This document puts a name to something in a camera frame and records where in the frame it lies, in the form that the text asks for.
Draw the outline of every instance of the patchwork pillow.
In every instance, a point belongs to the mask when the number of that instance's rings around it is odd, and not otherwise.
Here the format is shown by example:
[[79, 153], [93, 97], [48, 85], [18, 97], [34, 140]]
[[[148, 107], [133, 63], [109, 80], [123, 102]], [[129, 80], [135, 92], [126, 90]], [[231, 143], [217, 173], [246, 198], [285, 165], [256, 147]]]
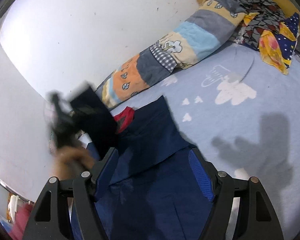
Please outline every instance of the patchwork pillow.
[[135, 55], [97, 88], [102, 102], [113, 108], [168, 77], [176, 67], [198, 63], [232, 35], [246, 15], [234, 0], [205, 0], [172, 32]]

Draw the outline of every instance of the bedding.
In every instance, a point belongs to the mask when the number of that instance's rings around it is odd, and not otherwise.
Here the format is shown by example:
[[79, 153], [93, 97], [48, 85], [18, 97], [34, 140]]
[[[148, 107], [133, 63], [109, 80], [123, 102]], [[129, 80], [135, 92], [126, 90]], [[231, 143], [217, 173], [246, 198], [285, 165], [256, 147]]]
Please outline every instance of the bedding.
[[285, 19], [282, 9], [273, 0], [235, 0], [247, 13], [258, 15], [246, 26], [240, 26], [239, 33], [234, 34], [237, 44], [258, 50], [259, 39], [264, 30], [279, 33], [279, 23]]
[[264, 62], [288, 74], [292, 55], [296, 48], [300, 16], [294, 13], [280, 23], [279, 34], [264, 30], [259, 40], [259, 51]]
[[[284, 238], [300, 230], [300, 63], [281, 75], [258, 52], [226, 43], [116, 107], [140, 108], [164, 95], [183, 137], [234, 178], [257, 176], [278, 215]], [[239, 202], [226, 239], [232, 239]]]
[[198, 63], [232, 35], [246, 15], [234, 0], [206, 0], [185, 22], [115, 70], [98, 88], [113, 108], [168, 77], [174, 68]]

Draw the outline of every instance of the white cloud pattern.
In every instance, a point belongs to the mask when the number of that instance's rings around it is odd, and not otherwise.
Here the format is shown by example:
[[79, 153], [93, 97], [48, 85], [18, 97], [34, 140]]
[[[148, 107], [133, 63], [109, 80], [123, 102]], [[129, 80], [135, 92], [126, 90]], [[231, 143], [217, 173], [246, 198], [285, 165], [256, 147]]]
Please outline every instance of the white cloud pattern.
[[202, 103], [203, 101], [202, 101], [202, 99], [201, 99], [201, 97], [199, 97], [199, 96], [197, 96], [196, 98], [195, 98], [195, 100], [194, 100], [194, 103], [195, 104], [197, 104], [197, 103]]
[[190, 122], [191, 120], [192, 120], [192, 117], [188, 113], [186, 113], [182, 119], [183, 122]]
[[176, 83], [178, 81], [178, 79], [176, 78], [176, 76], [175, 75], [171, 75], [171, 76], [168, 76], [168, 77], [166, 77], [164, 80], [162, 80], [162, 84], [161, 84], [161, 86], [163, 87], [163, 86], [169, 86], [169, 85], [171, 85], [171, 84], [173, 84], [173, 83]]
[[220, 93], [215, 99], [217, 105], [224, 104], [231, 100], [231, 104], [237, 106], [247, 98], [254, 99], [257, 96], [257, 92], [245, 83], [239, 83], [238, 80], [229, 83], [228, 76], [224, 77], [224, 80], [218, 85], [217, 90], [220, 90]]
[[182, 101], [183, 106], [184, 105], [189, 105], [189, 104], [190, 104], [190, 102], [189, 102], [188, 98], [185, 98], [185, 100]]

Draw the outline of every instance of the red object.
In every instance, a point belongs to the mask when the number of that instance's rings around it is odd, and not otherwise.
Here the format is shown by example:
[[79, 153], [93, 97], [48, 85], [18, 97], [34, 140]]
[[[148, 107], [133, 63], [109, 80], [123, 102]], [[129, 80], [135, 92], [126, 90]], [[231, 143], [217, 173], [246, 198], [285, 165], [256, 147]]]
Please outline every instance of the red object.
[[134, 110], [128, 106], [120, 114], [114, 116], [114, 120], [118, 123], [117, 133], [121, 133], [131, 124], [133, 116]]
[[29, 204], [25, 204], [23, 207], [18, 208], [18, 211], [15, 214], [15, 223], [9, 232], [9, 236], [11, 236], [13, 240], [22, 240], [32, 208], [33, 206]]

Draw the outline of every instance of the light blue bedsheet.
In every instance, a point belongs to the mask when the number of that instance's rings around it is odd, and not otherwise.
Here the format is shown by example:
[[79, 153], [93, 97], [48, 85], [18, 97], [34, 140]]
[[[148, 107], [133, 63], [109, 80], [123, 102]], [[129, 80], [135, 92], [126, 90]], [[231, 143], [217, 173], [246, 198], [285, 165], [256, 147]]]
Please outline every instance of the light blue bedsheet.
[[[223, 46], [112, 113], [164, 95], [181, 133], [217, 170], [260, 179], [285, 239], [292, 239], [300, 230], [300, 63], [295, 59], [289, 72], [282, 75], [251, 49]], [[234, 201], [233, 210], [237, 207]], [[231, 217], [227, 239], [234, 225]]]

